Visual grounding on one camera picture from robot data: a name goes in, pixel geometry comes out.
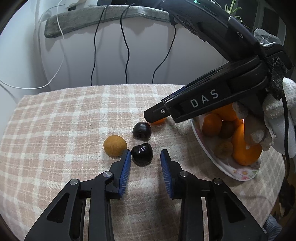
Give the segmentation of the white gloved right hand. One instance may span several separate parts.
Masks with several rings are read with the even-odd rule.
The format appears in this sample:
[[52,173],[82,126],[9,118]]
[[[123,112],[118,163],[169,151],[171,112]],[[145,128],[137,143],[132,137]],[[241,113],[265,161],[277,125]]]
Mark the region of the white gloved right hand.
[[[283,78],[283,90],[288,108],[288,156],[295,157],[295,82]],[[246,106],[239,102],[232,104],[239,119],[244,121],[244,140],[248,146],[259,144],[264,151],[273,147],[285,154],[285,117],[283,102],[268,95],[263,105],[263,120],[255,117]]]

